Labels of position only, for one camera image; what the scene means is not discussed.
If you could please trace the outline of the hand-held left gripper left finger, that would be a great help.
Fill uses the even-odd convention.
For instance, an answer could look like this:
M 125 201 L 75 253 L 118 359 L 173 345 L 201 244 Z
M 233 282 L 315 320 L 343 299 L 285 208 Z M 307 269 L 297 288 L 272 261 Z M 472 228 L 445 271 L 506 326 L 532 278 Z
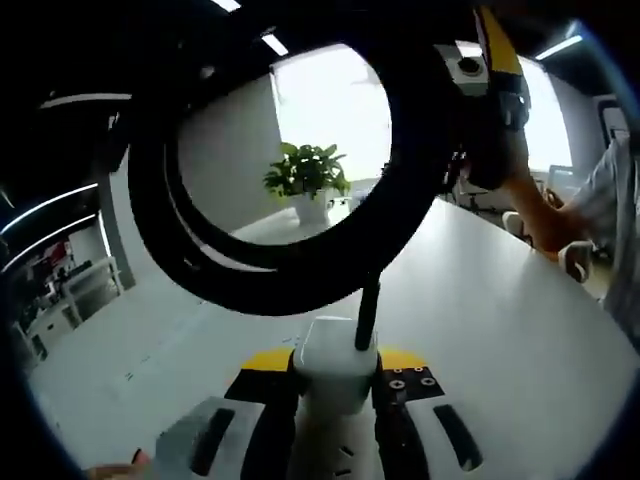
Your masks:
M 294 349 L 261 351 L 225 394 L 209 397 L 157 438 L 156 479 L 284 479 L 295 440 L 300 379 Z

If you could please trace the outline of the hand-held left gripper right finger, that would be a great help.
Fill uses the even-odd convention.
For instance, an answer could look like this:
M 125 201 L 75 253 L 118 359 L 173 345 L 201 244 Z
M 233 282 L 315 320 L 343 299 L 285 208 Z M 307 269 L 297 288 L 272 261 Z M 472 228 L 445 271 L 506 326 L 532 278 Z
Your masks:
M 484 455 L 420 356 L 383 347 L 372 377 L 375 440 L 386 479 L 479 479 Z

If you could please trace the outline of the person's left hand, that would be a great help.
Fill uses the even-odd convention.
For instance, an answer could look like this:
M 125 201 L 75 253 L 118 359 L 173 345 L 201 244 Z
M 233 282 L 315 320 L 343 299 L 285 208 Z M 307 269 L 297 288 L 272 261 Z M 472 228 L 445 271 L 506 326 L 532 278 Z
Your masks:
M 151 457 L 137 449 L 129 463 L 103 464 L 86 469 L 83 474 L 90 480 L 137 479 L 151 464 Z

